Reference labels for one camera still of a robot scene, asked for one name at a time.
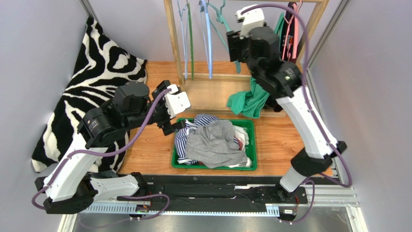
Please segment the blue white striped tank top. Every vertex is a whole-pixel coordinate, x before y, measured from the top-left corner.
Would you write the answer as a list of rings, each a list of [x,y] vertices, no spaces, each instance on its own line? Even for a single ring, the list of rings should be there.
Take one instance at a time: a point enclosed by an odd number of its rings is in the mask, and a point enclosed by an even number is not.
[[[211,116],[211,115],[206,115],[206,114],[200,114],[197,115],[192,122],[190,122],[189,120],[185,120],[186,122],[186,127],[179,130],[176,135],[175,135],[175,141],[174,144],[176,145],[176,147],[180,150],[180,158],[183,159],[182,162],[189,162],[189,161],[194,161],[197,162],[196,160],[192,160],[186,157],[185,154],[185,146],[186,146],[186,140],[187,140],[187,136],[189,134],[189,130],[191,129],[195,129],[198,126],[202,126],[202,125],[208,125],[210,124],[212,121],[215,120],[220,120],[219,118],[215,117],[215,116]]]

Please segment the light blue plastic hanger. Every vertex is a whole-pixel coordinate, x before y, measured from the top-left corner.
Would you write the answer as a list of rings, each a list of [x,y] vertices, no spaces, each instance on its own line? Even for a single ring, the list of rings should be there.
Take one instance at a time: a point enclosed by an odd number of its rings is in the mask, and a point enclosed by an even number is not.
[[[211,24],[210,24],[210,17],[208,12],[208,7],[205,0],[199,1],[199,12],[205,15],[205,22],[206,22],[206,33],[203,30],[203,39],[205,44],[205,51],[206,51],[206,60],[208,66],[208,77],[209,79],[213,78],[213,49],[212,49],[212,36],[211,36]]]

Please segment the green plastic hanger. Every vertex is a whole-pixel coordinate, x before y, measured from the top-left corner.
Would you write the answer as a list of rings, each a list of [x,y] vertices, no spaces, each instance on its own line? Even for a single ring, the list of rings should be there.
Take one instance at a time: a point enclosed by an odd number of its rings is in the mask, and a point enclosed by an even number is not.
[[[192,35],[192,21],[191,21],[191,6],[187,0],[187,10],[188,10],[188,29],[189,29],[189,39],[190,39],[190,55],[191,55],[191,79],[194,80],[194,46],[193,46],[193,35]]]

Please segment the light blue wire hanger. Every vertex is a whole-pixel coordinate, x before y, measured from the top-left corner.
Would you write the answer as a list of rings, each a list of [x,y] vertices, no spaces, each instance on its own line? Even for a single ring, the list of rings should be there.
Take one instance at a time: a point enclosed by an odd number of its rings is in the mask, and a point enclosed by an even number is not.
[[[180,27],[182,32],[182,44],[183,44],[183,54],[184,54],[184,80],[187,80],[188,77],[188,45],[187,45],[187,34],[185,31],[185,23],[183,20],[183,13],[186,10],[187,5],[184,5],[183,8],[180,7],[180,1],[177,0],[178,14],[180,18]]]

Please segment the grey tank top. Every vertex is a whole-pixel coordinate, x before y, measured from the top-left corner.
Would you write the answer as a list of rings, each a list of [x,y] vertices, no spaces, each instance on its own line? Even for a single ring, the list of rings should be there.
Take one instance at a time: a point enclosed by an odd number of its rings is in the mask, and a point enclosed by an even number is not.
[[[235,130],[229,120],[215,120],[189,130],[185,154],[210,169],[249,164],[246,152],[235,143]]]

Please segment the green tank top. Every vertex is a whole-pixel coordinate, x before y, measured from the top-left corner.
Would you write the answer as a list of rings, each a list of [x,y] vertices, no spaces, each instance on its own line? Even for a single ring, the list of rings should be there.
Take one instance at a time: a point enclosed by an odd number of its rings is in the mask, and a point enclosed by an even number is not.
[[[237,71],[240,71],[240,62],[235,61]],[[256,82],[253,77],[250,79],[250,90],[239,91],[228,98],[227,107],[235,114],[242,114],[248,118],[259,118],[261,110],[264,108],[269,93],[267,93]]]

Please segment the pink wire hanger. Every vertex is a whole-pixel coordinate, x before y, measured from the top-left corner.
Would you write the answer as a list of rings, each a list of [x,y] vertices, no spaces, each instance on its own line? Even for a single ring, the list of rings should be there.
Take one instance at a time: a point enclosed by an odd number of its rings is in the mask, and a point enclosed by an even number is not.
[[[284,17],[284,26],[282,29],[282,59],[288,61],[290,59],[290,47],[293,44],[294,32],[292,25],[294,24],[294,16]]]

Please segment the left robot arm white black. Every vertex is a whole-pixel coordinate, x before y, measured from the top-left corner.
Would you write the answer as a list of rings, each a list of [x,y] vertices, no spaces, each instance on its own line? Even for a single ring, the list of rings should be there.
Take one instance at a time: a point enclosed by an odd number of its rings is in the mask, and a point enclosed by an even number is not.
[[[94,202],[150,201],[148,185],[140,173],[115,178],[93,178],[89,170],[98,158],[112,157],[134,144],[131,139],[114,152],[108,148],[137,129],[138,138],[147,125],[156,124],[164,135],[185,127],[172,119],[191,107],[188,94],[168,80],[150,92],[141,82],[130,81],[115,90],[113,98],[89,110],[80,121],[73,141],[54,171],[39,177],[35,185],[46,199],[32,204],[48,214],[77,214]]]

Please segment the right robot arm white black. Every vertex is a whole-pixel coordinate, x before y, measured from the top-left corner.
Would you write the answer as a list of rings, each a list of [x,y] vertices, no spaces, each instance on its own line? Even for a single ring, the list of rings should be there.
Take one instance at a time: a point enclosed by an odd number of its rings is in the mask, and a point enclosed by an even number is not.
[[[330,136],[319,121],[302,73],[292,62],[280,58],[280,38],[270,27],[256,27],[246,36],[240,31],[226,33],[231,61],[245,63],[252,75],[292,120],[304,148],[291,159],[291,167],[275,186],[275,197],[287,201],[308,177],[321,174],[332,158],[347,149],[344,141]]]

